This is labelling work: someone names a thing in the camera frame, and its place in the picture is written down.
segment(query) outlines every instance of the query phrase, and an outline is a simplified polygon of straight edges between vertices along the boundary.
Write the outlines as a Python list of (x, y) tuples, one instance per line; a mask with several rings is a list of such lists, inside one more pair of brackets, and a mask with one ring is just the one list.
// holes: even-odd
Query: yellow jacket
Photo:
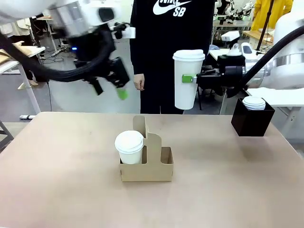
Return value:
[[(251, 30), (259, 30), (264, 27), (267, 13), (270, 7), (270, 1), (271, 0), (256, 0), (254, 11), (255, 19), (253, 21)], [(289, 13), (292, 6), (293, 0), (275, 0), (269, 20), (269, 28), (274, 29), (276, 27), (276, 22), (280, 19), (281, 16)]]

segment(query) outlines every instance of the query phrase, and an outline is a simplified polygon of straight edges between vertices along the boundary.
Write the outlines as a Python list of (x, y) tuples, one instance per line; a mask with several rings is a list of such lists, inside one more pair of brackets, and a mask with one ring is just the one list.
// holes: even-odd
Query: black cable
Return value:
[(52, 112), (52, 100), (51, 100), (51, 90), (49, 89), (49, 82), (47, 82), (48, 86), (48, 94), (49, 94), (49, 104), (51, 106), (51, 112)]
[(73, 70), (68, 71), (59, 71), (53, 70), (50, 68), (46, 68), (36, 61), (28, 58), (21, 51), (19, 51), (12, 43), (2, 34), (0, 33), (0, 47), (2, 47), (6, 52), (11, 55), (15, 60), (20, 62), (22, 65), (27, 66), (34, 74), (44, 75), (47, 80), (54, 80), (59, 82), (72, 82), (83, 79), (83, 74), (89, 73), (94, 70), (101, 63), (105, 62), (112, 50), (113, 50), (113, 38), (112, 33), (110, 31), (99, 31), (104, 38), (104, 47), (101, 52), (97, 56), (97, 58), (93, 59), (88, 64)]
[(270, 16), (271, 16), (271, 11), (272, 11), (272, 7), (274, 5), (274, 2), (275, 2), (275, 0), (271, 0), (271, 2), (270, 2), (270, 7), (269, 7), (269, 11), (267, 13), (267, 17), (266, 17), (266, 21), (265, 21), (265, 24), (264, 24), (264, 27), (263, 27), (263, 31), (262, 31), (260, 40), (259, 40), (258, 45), (257, 45), (257, 49), (256, 49), (257, 51), (260, 50), (260, 47), (262, 45), (262, 42), (263, 42), (263, 39), (264, 39), (264, 35), (265, 35), (265, 31), (266, 31), (267, 25), (269, 23), (269, 19), (270, 19)]
[(288, 35), (286, 35), (283, 39), (281, 39), (278, 43), (276, 43), (241, 79), (239, 84), (233, 89), (227, 90), (228, 98), (231, 98), (237, 95), (246, 85), (247, 83), (287, 44), (297, 39), (301, 35), (304, 34), (304, 26), (297, 28), (292, 31)]

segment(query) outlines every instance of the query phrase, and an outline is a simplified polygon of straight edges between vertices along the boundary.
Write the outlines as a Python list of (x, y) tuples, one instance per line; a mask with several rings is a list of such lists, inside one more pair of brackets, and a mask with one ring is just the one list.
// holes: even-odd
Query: black pants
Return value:
[[(24, 43), (22, 44), (23, 46), (33, 46), (32, 43), (32, 39), (30, 37), (30, 35), (28, 36), (12, 36), (9, 38), (11, 40), (12, 43), (17, 43), (19, 41), (24, 41)], [(34, 59), (35, 61), (38, 61), (37, 56), (33, 56), (31, 57), (31, 59)], [(27, 75), (28, 80), (33, 80), (33, 75), (30, 72), (30, 70), (28, 70), (25, 66), (23, 66), (25, 74)], [(42, 77), (39, 77), (37, 75), (35, 75), (35, 78), (38, 82), (44, 82), (45, 80)]]
[(174, 72), (146, 71), (141, 91), (141, 114), (183, 114), (175, 107)]

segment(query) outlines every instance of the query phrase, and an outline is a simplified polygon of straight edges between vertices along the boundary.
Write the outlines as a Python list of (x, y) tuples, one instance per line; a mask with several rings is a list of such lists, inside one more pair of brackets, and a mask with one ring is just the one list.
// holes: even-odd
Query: cardboard cup carrier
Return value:
[(205, 54), (203, 50), (180, 50), (174, 53), (175, 60), (175, 107), (189, 110), (194, 106), (197, 92), (196, 83), (183, 83), (183, 75), (196, 75), (201, 72)]
[(122, 181), (171, 181), (173, 175), (171, 147), (163, 147), (161, 137), (149, 132), (144, 116), (134, 117), (133, 129), (134, 131), (122, 133), (133, 137), (133, 141), (124, 144), (123, 150), (119, 147), (120, 139), (115, 142), (121, 156)]

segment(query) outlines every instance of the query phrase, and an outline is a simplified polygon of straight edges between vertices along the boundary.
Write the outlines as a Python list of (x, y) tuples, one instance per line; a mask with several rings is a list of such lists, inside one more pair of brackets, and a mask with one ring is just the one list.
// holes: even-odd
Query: black box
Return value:
[(263, 137), (275, 110), (266, 102), (265, 110), (248, 110), (238, 99), (231, 123), (239, 136)]

